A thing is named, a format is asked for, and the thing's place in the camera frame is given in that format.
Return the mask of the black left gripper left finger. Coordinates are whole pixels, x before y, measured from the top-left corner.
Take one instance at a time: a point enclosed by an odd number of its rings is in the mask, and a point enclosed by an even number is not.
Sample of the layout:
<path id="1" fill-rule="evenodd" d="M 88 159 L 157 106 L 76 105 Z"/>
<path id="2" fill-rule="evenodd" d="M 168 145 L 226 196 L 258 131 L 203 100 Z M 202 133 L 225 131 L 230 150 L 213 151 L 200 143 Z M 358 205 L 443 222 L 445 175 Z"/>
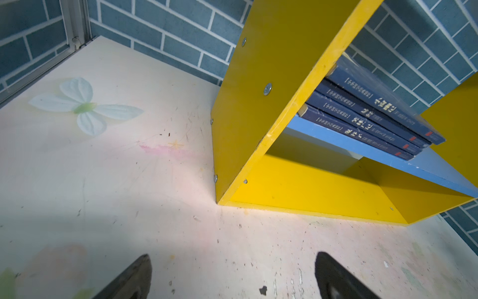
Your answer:
<path id="1" fill-rule="evenodd" d="M 151 288 L 152 273 L 150 256 L 141 255 L 93 298 L 146 299 Z"/>

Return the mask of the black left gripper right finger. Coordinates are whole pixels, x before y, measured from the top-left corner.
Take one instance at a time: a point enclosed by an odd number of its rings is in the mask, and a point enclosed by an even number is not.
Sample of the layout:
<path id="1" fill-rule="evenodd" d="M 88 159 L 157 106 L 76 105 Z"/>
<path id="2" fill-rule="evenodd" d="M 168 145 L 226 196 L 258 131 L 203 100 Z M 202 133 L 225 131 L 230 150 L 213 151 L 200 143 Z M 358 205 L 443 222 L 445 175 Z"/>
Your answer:
<path id="1" fill-rule="evenodd" d="M 327 252 L 318 252 L 315 277 L 322 299 L 379 299 Z"/>

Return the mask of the navy book yellow label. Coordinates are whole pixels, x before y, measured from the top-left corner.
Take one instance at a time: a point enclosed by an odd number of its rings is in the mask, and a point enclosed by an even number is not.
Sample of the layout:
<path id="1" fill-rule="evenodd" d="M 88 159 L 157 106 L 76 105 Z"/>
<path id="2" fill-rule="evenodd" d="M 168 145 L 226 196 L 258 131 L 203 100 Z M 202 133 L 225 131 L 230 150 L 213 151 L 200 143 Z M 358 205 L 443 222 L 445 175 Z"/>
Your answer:
<path id="1" fill-rule="evenodd" d="M 299 109 L 298 116 L 312 123 L 345 135 L 349 138 L 368 144 L 369 146 L 377 148 L 378 150 L 404 159 L 405 161 L 409 161 L 414 158 L 412 154 L 406 152 L 405 150 L 399 149 L 377 137 L 372 136 L 369 133 L 364 132 L 363 130 L 360 130 L 350 124 L 347 124 L 346 122 L 343 122 L 342 120 L 328 115 L 317 108 L 313 108 L 308 104 L 304 104 Z"/>
<path id="2" fill-rule="evenodd" d="M 328 80 L 322 81 L 316 88 L 316 92 L 331 99 L 332 101 L 335 101 L 338 104 L 341 104 L 344 107 L 347 107 L 355 113 L 358 113 L 361 117 L 364 117 L 368 121 L 376 123 L 380 128 L 388 130 L 390 132 L 387 134 L 388 136 L 391 136 L 392 134 L 394 136 L 398 136 L 400 140 L 403 140 L 401 147 L 408 144 L 408 147 L 405 149 L 408 149 L 413 145 L 415 148 L 420 148 L 421 151 L 422 149 L 428 148 L 431 145 L 428 140 L 405 128 L 403 125 L 397 123 L 390 117 L 384 115 L 382 112 L 372 108 L 370 105 L 364 103 L 357 97 L 334 85 Z"/>

